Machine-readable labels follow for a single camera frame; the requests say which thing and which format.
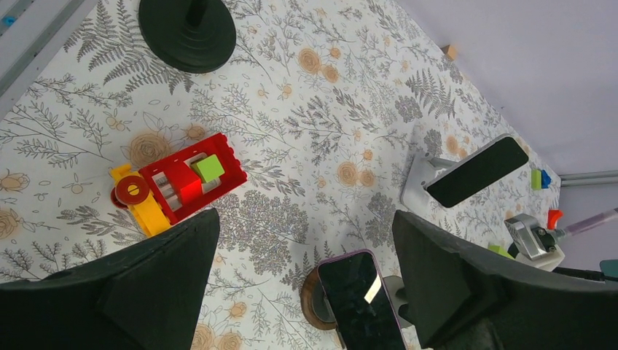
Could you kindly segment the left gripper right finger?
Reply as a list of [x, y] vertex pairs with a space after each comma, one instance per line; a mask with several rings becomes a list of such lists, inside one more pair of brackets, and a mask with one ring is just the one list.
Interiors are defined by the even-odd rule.
[[398, 210], [399, 317], [432, 349], [615, 349], [617, 286], [543, 271]]

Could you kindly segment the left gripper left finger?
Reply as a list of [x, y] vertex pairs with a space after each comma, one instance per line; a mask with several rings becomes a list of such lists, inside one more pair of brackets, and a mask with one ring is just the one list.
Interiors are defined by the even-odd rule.
[[3, 349], [189, 349], [219, 240], [216, 209], [40, 281], [1, 286]]

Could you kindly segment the purple-edged black phone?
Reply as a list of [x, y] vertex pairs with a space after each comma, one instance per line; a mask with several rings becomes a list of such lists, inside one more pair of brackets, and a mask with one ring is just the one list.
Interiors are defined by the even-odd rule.
[[374, 254], [360, 249], [326, 259], [318, 280], [346, 349], [406, 349]]

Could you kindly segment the wooden-base grey phone stand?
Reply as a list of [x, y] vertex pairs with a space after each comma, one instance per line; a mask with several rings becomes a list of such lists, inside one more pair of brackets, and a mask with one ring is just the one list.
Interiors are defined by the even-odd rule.
[[[386, 292], [391, 299], [394, 313], [397, 316], [401, 329], [412, 326], [412, 323], [399, 315], [402, 306], [407, 305], [404, 292], [404, 282], [400, 276], [387, 276], [383, 278]], [[335, 330], [337, 323], [335, 315], [329, 308], [317, 268], [314, 268], [306, 277], [300, 290], [302, 312], [309, 324], [319, 330]]]

